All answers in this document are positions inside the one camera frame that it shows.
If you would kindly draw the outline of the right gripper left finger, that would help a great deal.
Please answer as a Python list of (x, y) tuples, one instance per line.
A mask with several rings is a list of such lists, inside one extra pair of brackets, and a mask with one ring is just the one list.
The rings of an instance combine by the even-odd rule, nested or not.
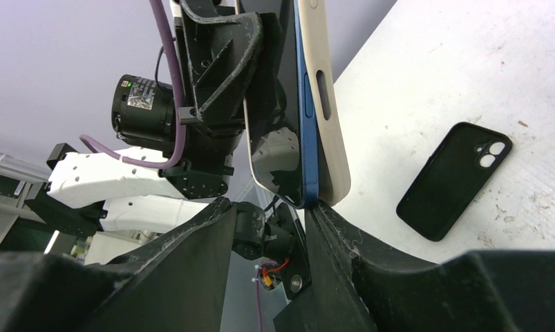
[(1, 252), (0, 331), (219, 331), (235, 223), (221, 198), (107, 264)]

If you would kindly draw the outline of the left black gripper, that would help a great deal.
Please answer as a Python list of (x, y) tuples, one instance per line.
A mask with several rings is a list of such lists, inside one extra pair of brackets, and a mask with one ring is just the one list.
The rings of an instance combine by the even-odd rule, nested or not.
[(244, 128), (243, 99), (262, 49), (260, 14), (239, 14), (226, 1), (174, 1), (172, 8), (195, 127), (210, 136), (239, 132)]

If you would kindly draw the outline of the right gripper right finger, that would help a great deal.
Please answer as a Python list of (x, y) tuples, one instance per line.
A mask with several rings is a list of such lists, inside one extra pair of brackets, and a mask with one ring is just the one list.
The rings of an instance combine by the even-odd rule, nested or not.
[(555, 331), (555, 250), (409, 255), (325, 203), (305, 211), (320, 331)]

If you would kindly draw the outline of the black phone case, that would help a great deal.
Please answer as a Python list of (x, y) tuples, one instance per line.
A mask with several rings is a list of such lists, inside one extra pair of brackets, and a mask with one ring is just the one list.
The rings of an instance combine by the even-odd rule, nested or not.
[(406, 190), (396, 215), (425, 239), (442, 240), (513, 146), (503, 133), (455, 124)]

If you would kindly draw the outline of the phone pink case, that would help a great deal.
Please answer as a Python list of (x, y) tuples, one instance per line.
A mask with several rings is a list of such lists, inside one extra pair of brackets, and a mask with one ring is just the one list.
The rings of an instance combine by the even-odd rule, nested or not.
[(324, 1), (241, 1), (263, 19), (263, 50), (244, 99), (253, 179), (301, 209), (336, 205), (351, 177), (337, 112)]

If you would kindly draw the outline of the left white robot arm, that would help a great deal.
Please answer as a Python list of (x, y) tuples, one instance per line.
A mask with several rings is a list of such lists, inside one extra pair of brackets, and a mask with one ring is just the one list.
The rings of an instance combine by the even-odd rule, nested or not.
[(85, 135), (87, 153), (58, 144), (49, 178), (26, 196), (26, 206), (64, 234), (166, 233), (228, 193), (246, 134), (243, 104), (273, 17), (217, 1), (176, 1), (171, 26), (163, 2), (150, 6), (170, 83), (123, 75), (111, 124), (126, 148), (113, 151)]

